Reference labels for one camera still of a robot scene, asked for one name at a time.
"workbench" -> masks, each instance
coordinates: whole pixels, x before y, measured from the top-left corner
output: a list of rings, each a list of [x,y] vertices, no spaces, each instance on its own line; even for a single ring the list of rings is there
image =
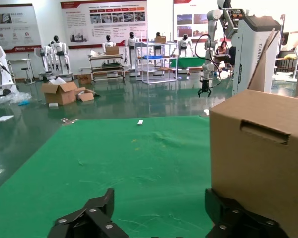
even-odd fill
[[[123,55],[99,55],[99,56],[88,56],[89,65],[90,65],[90,74],[92,81],[102,81],[102,80],[109,80],[109,79],[122,79],[123,82],[125,82],[125,69],[122,65]],[[107,66],[101,66],[101,67],[93,67],[92,62],[95,60],[117,60],[119,61],[119,66],[115,67],[107,67]],[[105,77],[105,78],[94,78],[95,73],[120,73],[121,75],[118,77]]]
[[[196,68],[196,67],[202,67],[204,64],[204,59],[201,59],[199,57],[179,57],[178,58],[178,68]],[[170,60],[170,67],[175,68],[176,67],[176,60],[171,59]]]
[[[46,238],[54,220],[108,188],[113,220],[131,238],[204,237],[212,227],[208,118],[138,120],[62,126],[0,188],[0,238]]]

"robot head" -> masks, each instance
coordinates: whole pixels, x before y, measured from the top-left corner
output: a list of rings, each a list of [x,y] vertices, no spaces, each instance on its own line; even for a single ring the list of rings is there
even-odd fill
[[[58,36],[54,36],[53,39],[55,40],[55,42],[59,41],[59,37]]]

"black cable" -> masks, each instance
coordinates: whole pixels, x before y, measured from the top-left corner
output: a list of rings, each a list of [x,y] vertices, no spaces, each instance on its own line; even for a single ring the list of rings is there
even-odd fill
[[[205,58],[205,57],[202,57],[202,56],[199,56],[199,55],[197,54],[197,45],[198,45],[198,43],[199,43],[199,40],[200,40],[203,36],[207,36],[208,39],[209,39],[209,54],[210,54],[210,59]],[[219,63],[215,63],[215,62],[212,60],[212,56],[211,56],[210,48],[211,48],[211,37],[210,37],[209,34],[203,34],[202,36],[199,37],[199,39],[198,39],[198,41],[197,41],[197,43],[196,43],[196,45],[195,45],[195,49],[194,49],[194,50],[195,50],[195,55],[196,55],[198,58],[203,59],[203,60],[208,60],[208,61],[210,61],[211,63],[213,63],[214,66],[216,67],[216,69],[217,69],[217,71],[218,71],[218,73],[219,73],[219,77],[217,78],[217,79],[219,80],[219,83],[218,83],[217,85],[214,85],[214,86],[210,87],[210,88],[214,88],[214,87],[220,85],[220,83],[222,82],[222,79],[221,79],[221,73],[220,73],[219,67],[217,66],[217,64],[219,64]]]

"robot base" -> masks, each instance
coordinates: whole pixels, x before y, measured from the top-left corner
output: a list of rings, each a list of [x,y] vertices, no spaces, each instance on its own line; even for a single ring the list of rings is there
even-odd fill
[[[140,77],[140,72],[129,72],[129,77]]]
[[[115,72],[115,73],[108,73],[107,74],[107,78],[118,78],[118,73]]]
[[[72,73],[60,74],[58,77],[60,77],[65,82],[71,82],[73,80],[73,74]]]
[[[8,94],[10,94],[11,92],[18,92],[18,89],[16,88],[15,84],[11,84],[11,85],[5,85],[2,86],[0,85],[0,96],[6,96]]]
[[[188,74],[189,70],[184,68],[184,69],[178,69],[178,74]]]
[[[39,79],[43,81],[43,78],[47,78],[47,80],[56,79],[56,76],[53,73],[40,73]]]

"plastic bag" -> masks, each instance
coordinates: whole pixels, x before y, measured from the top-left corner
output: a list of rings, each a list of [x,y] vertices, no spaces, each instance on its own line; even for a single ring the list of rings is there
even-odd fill
[[[1,96],[0,97],[0,104],[2,103],[20,103],[25,100],[29,100],[32,98],[32,95],[30,93],[10,93],[7,96]]]

